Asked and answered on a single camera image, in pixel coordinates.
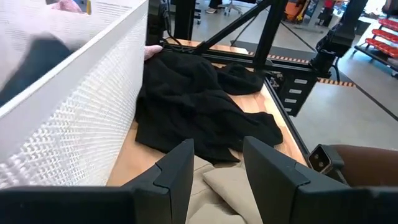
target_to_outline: brown object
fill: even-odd
[[[194,41],[183,41],[180,40],[182,44],[189,44],[191,46],[196,46],[199,42]],[[228,47],[222,45],[216,45],[213,49],[232,51],[235,53],[247,54],[244,49],[239,49],[236,47]],[[274,115],[274,119],[279,126],[282,134],[284,135],[284,141],[275,148],[285,155],[299,161],[300,163],[307,165],[305,159],[295,142],[292,133],[288,129],[286,122],[284,121],[278,107],[276,106],[274,100],[271,97],[268,89],[263,86],[262,90],[258,93],[244,95],[244,96],[230,96],[232,100],[240,107],[243,111],[247,113],[257,113],[260,111],[265,111],[269,114]],[[138,124],[133,122],[131,128],[124,140],[123,146],[120,150],[119,156],[113,167],[111,175],[107,185],[109,186],[120,186],[130,181],[131,179],[137,177],[139,174],[143,173],[145,170],[150,168],[157,162],[160,158],[164,156],[163,153],[151,149],[147,146],[135,142]],[[232,151],[233,155],[238,159],[242,159],[242,153]]]
[[[348,145],[332,145],[344,161],[347,183],[360,186],[398,186],[398,151]]]

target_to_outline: person's hand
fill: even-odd
[[[74,0],[60,0],[57,3],[51,4],[51,8],[67,12],[84,13]]]
[[[152,56],[159,53],[162,49],[163,47],[159,45],[145,46],[144,60],[150,59]]]

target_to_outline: black diagonal strut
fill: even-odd
[[[258,15],[261,11],[263,11],[266,7],[271,4],[275,4],[274,2],[279,2],[286,0],[263,0],[257,6],[254,6],[252,9],[248,10],[245,14],[243,14],[239,19],[233,21],[230,25],[226,26],[224,29],[220,30],[217,34],[215,34],[212,38],[207,41],[202,42],[201,44],[193,50],[193,54],[202,54],[205,53],[210,47],[217,44],[224,37],[234,32],[238,27],[243,25],[245,22]]]

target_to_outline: red shelf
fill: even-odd
[[[398,32],[398,22],[389,19],[379,19],[379,23],[388,29]]]
[[[367,38],[365,42],[369,45],[374,46],[381,52],[390,55],[393,58],[398,58],[398,49],[395,47],[391,47],[390,45],[383,43],[381,41],[372,39],[372,38]]]
[[[382,37],[382,38],[384,38],[386,40],[389,40],[389,41],[391,41],[391,42],[393,42],[395,44],[398,43],[398,35],[391,34],[391,33],[387,32],[387,31],[380,30],[380,29],[374,29],[374,30],[372,30],[372,34],[374,34],[374,35],[376,35],[378,37]]]

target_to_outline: person's leg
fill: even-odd
[[[223,0],[210,0],[209,8],[206,10],[207,13],[217,12],[218,5],[222,4]]]

